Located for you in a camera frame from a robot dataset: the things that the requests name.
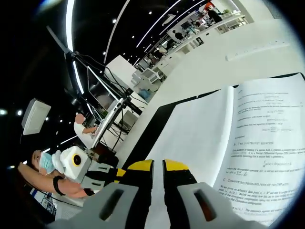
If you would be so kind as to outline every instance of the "black hair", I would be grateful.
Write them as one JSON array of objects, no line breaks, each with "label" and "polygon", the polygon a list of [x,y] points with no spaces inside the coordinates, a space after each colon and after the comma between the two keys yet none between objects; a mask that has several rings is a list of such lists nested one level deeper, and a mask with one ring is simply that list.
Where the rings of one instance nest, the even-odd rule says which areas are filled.
[{"label": "black hair", "polygon": [[35,152],[35,150],[32,151],[32,153],[30,153],[30,155],[28,156],[28,158],[27,158],[27,165],[28,165],[30,168],[34,169],[35,171],[39,172],[39,170],[32,164],[32,157],[33,157],[33,153],[34,153],[34,152]]}]

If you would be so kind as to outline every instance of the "woman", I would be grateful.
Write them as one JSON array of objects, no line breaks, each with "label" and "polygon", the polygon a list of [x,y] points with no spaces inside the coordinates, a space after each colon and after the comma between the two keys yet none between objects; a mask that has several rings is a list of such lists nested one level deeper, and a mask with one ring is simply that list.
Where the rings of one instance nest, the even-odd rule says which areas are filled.
[{"label": "woman", "polygon": [[[54,168],[50,154],[44,153],[40,150],[35,150],[31,156],[31,164],[34,169],[24,165],[23,163],[19,163],[18,171],[33,187],[44,192],[52,193],[59,193],[59,190],[59,194],[64,194],[71,198],[87,196],[80,184],[64,179],[65,175],[61,174]],[[58,179],[58,190],[55,190],[53,179],[58,176],[60,176],[61,179]]]}]

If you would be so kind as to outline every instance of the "white robot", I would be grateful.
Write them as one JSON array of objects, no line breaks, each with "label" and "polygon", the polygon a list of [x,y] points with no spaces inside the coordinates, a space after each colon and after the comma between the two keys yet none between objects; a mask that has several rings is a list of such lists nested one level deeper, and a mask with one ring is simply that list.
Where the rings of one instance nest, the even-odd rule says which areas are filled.
[{"label": "white robot", "polygon": [[77,146],[72,146],[63,152],[57,150],[52,155],[54,167],[83,188],[98,191],[104,187],[110,165],[100,164],[91,160],[88,155]]}]

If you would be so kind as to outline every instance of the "white shirt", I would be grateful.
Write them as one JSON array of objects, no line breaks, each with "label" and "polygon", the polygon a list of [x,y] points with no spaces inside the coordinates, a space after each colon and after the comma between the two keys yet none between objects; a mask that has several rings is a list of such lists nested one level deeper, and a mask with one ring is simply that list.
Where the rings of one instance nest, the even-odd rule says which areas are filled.
[{"label": "white shirt", "polygon": [[198,29],[199,29],[200,31],[203,31],[203,30],[206,29],[206,27],[205,27],[203,24],[201,24],[201,25],[198,27]]},{"label": "white shirt", "polygon": [[80,138],[80,140],[84,143],[84,145],[88,148],[91,149],[93,145],[93,138],[91,137],[91,134],[83,134],[83,130],[85,127],[82,124],[78,124],[74,122],[74,131],[76,135]]}]

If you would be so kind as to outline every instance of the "light strip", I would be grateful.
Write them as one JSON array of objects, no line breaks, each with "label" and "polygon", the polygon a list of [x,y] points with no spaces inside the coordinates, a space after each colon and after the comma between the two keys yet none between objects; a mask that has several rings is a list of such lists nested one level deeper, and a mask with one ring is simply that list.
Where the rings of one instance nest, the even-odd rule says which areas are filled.
[{"label": "light strip", "polygon": [[135,66],[135,64],[139,61],[139,59],[140,59],[140,58],[138,58],[137,61],[134,63],[134,66]]},{"label": "light strip", "polygon": [[72,42],[72,14],[73,14],[74,0],[68,0],[66,12],[66,36],[68,48],[73,51]]},{"label": "light strip", "polygon": [[191,8],[189,8],[188,10],[186,10],[183,14],[181,14],[178,18],[176,18],[175,20],[173,20],[172,23],[170,23],[159,35],[161,35],[165,30],[167,30],[168,27],[170,27],[175,21],[177,21],[182,15],[184,15],[186,12],[188,12],[190,9],[192,9],[193,7],[197,6],[198,4],[202,3],[203,1],[206,1],[206,0],[202,0],[200,1],[199,3],[193,5]]},{"label": "light strip", "polygon": [[68,142],[68,141],[70,141],[70,140],[72,140],[72,139],[74,139],[74,138],[76,138],[76,137],[77,137],[77,136],[74,136],[74,137],[72,137],[72,138],[67,139],[66,141],[63,141],[63,142],[61,143],[61,145],[64,144],[64,143],[66,143],[66,142]]},{"label": "light strip", "polygon": [[78,75],[78,71],[77,71],[77,68],[76,68],[75,61],[73,61],[73,68],[74,68],[74,71],[75,71],[76,82],[77,82],[77,84],[80,88],[81,94],[84,94],[84,89],[82,88],[82,85],[81,85],[81,80],[80,80],[80,76]]},{"label": "light strip", "polygon": [[121,16],[122,16],[122,14],[123,14],[124,10],[126,9],[126,7],[127,7],[127,5],[128,5],[128,3],[129,3],[129,2],[130,2],[130,0],[127,0],[127,1],[125,2],[125,4],[124,4],[123,8],[121,9],[121,12],[120,12],[120,14],[119,14],[118,18],[116,19],[116,23],[114,24],[114,27],[113,27],[113,29],[112,29],[112,32],[111,32],[110,38],[109,38],[109,40],[108,40],[108,45],[107,45],[107,49],[106,49],[106,54],[105,54],[105,58],[104,58],[104,63],[106,63],[106,58],[107,58],[107,54],[108,54],[108,50],[109,50],[109,46],[110,46],[110,43],[111,43],[111,40],[112,40],[112,37],[113,37],[114,31],[115,31],[115,29],[116,29],[116,26],[117,26],[117,24],[119,23],[119,20],[120,20],[120,18],[121,18]]},{"label": "light strip", "polygon": [[147,48],[144,50],[144,52],[146,52],[148,50],[149,47],[151,47],[152,44],[148,45]]},{"label": "light strip", "polygon": [[89,104],[87,104],[87,107],[89,108],[90,113],[93,114],[93,112],[92,112],[91,107],[89,106]]},{"label": "light strip", "polygon": [[50,151],[50,148],[48,148],[48,149],[46,149],[46,150],[43,150],[43,153],[46,153],[46,152],[48,152],[48,151]]},{"label": "light strip", "polygon": [[[74,7],[75,0],[68,0],[67,3],[67,12],[66,12],[66,38],[67,38],[67,45],[70,51],[74,51],[73,49],[73,41],[72,41],[72,15],[73,15],[73,7]],[[80,88],[81,94],[84,94],[84,89],[81,85],[80,76],[78,75],[78,71],[76,68],[75,61],[73,61],[73,68],[76,76],[76,82],[78,87]]]},{"label": "light strip", "polygon": [[150,30],[152,30],[152,28],[158,23],[158,21],[161,20],[161,18],[167,14],[168,11],[170,11],[175,5],[177,5],[181,0],[178,0],[177,2],[174,3],[174,5],[172,5],[170,8],[168,8],[167,11],[165,11],[164,14],[162,14],[162,16],[152,25],[152,27],[145,33],[145,35],[143,36],[143,38],[140,40],[140,42],[137,45],[137,48],[139,47],[139,45],[141,44],[141,42],[144,40],[144,38],[147,36],[147,34],[150,32]]}]

